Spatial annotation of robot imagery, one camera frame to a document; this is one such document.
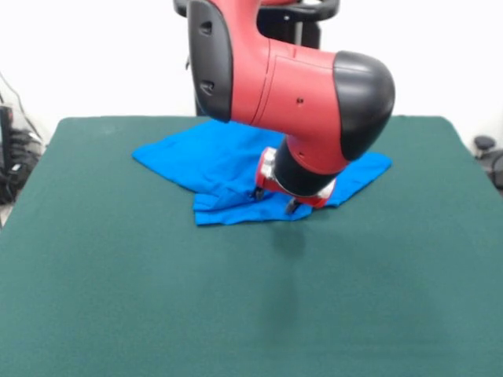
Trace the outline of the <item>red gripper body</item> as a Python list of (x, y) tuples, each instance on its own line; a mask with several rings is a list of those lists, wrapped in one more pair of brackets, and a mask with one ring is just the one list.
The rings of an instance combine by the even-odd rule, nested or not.
[(336, 179), (332, 179), (323, 189), (313, 196), (297, 196), (286, 190), (277, 180), (274, 174), (277, 149), (266, 147), (259, 160), (255, 172), (255, 187), (261, 187), (268, 192), (279, 192), (292, 198), (297, 198), (302, 205), (312, 208), (323, 208), (331, 198), (336, 186)]

